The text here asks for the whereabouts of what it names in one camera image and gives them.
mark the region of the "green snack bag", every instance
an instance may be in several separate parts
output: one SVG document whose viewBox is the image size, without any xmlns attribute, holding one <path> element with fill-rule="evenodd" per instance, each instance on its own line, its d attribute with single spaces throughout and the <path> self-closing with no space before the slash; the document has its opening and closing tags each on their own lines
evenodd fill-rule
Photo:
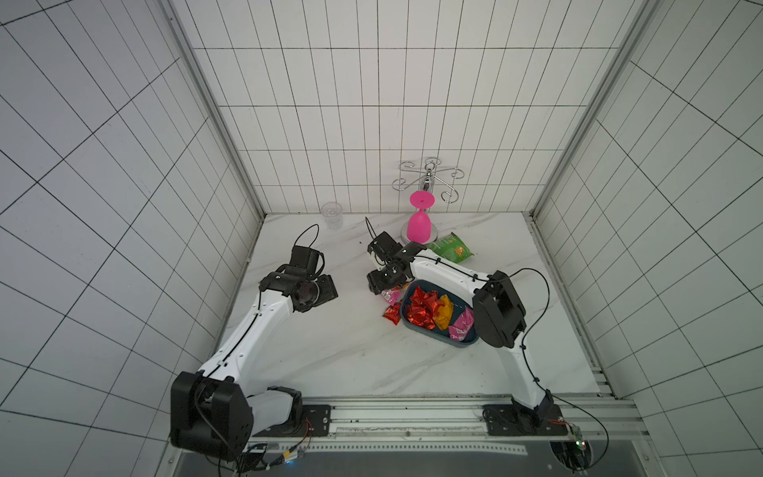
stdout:
<svg viewBox="0 0 763 477">
<path fill-rule="evenodd" d="M 427 248 L 442 258 L 448 259 L 453 263 L 461 262 L 474 255 L 474 253 L 472 253 L 472 251 L 466 245 L 464 245 L 461 239 L 459 239 L 459 236 L 453 232 L 451 232 L 450 235 L 441 238 L 437 242 L 430 243 L 427 245 Z"/>
</svg>

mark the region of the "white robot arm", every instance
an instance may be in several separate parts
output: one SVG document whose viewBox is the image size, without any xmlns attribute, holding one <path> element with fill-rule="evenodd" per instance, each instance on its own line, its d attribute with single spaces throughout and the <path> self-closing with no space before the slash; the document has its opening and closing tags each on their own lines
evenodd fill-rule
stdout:
<svg viewBox="0 0 763 477">
<path fill-rule="evenodd" d="M 331 277 L 321 275 L 323 265 L 316 271 L 319 259 L 323 254 L 317 250 L 292 247 L 290 263 L 260 282 L 255 304 L 220 349 L 196 373 L 181 372 L 175 379 L 170 389 L 173 446 L 231 461 L 251 435 L 276 424 L 301 424 L 301 393 L 269 388 L 251 368 L 291 313 L 337 297 Z"/>
<path fill-rule="evenodd" d="M 367 276 L 372 292 L 420 279 L 472 305 L 477 335 L 497 348 L 511 383 L 514 407 L 539 426 L 553 406 L 553 397 L 536 383 L 529 350 L 514 347 L 525 332 L 526 312 L 509 276 L 501 271 L 488 275 L 467 269 L 415 242 L 404 247 L 386 232 L 372 240 L 369 253 L 376 266 Z"/>
</svg>

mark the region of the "pink snack package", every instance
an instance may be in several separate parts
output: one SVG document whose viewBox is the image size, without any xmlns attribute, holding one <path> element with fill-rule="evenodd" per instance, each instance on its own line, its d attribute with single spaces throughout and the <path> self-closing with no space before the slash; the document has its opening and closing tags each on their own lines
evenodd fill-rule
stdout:
<svg viewBox="0 0 763 477">
<path fill-rule="evenodd" d="M 471 330 L 472 326 L 474 326 L 474 323 L 474 311 L 467 307 L 464 312 L 461 313 L 461 316 L 459 316 L 458 319 L 448 327 L 448 332 L 450 332 L 450 339 L 463 341 L 466 338 L 466 335 L 469 333 L 469 330 Z"/>
<path fill-rule="evenodd" d="M 406 283 L 403 286 L 396 286 L 394 288 L 390 288 L 389 290 L 382 290 L 381 296 L 384 297 L 384 300 L 387 301 L 390 305 L 394 305 L 398 301 L 400 301 L 401 298 L 403 298 L 403 292 L 405 292 L 405 289 L 408 288 L 409 283 Z"/>
</svg>

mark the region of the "metal mounting plate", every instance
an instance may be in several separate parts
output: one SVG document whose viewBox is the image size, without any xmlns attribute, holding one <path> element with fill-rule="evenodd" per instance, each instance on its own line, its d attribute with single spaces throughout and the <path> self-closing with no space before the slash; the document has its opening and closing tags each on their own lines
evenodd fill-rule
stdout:
<svg viewBox="0 0 763 477">
<path fill-rule="evenodd" d="M 328 404 L 305 404 L 302 406 L 302 419 L 307 419 L 313 426 L 313 437 L 325 437 L 329 435 L 331 424 L 331 406 Z M 305 434 L 307 423 L 303 422 L 298 429 L 291 429 L 287 424 L 268 427 L 264 431 L 254 434 L 253 437 L 302 437 Z"/>
<path fill-rule="evenodd" d="M 482 406 L 485 423 L 488 425 L 488 435 L 490 436 L 566 436 L 567 427 L 560 424 L 550 424 L 543 422 L 534 432 L 523 429 L 521 422 L 517 422 L 513 417 L 513 408 L 511 404 L 485 404 Z M 562 410 L 556 404 L 553 405 L 549 415 L 555 419 L 564 419 Z"/>
</svg>

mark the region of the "marble surface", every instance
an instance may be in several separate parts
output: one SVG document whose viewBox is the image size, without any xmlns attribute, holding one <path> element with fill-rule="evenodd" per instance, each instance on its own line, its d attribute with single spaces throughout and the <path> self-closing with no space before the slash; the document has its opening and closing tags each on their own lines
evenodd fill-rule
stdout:
<svg viewBox="0 0 763 477">
<path fill-rule="evenodd" d="M 369 215 L 377 233 L 386 230 L 396 239 L 408 217 Z M 325 254 L 324 273 L 332 275 L 339 298 L 307 313 L 292 314 L 259 354 L 253 368 L 257 379 L 296 388 L 312 397 L 511 393 L 511 382 L 496 349 L 484 341 L 457 348 L 403 324 L 394 326 L 382 317 L 386 302 L 368 290 L 365 280 L 372 264 L 366 252 L 370 236 L 363 218 L 362 214 L 348 214 L 340 230 L 321 227 L 313 247 Z M 441 236 L 453 231 L 475 253 L 462 262 L 468 268 L 511 274 L 529 266 L 546 273 L 520 213 L 432 214 L 431 218 Z M 226 338 L 253 305 L 259 280 L 288 262 L 294 239 L 315 222 L 323 223 L 319 214 L 268 215 Z M 308 234 L 300 243 L 310 243 Z M 530 326 L 546 304 L 546 288 L 534 272 L 522 272 L 513 283 Z M 593 373 L 551 286 L 549 311 L 525 342 L 533 354 L 534 371 L 552 392 L 596 392 Z"/>
</svg>

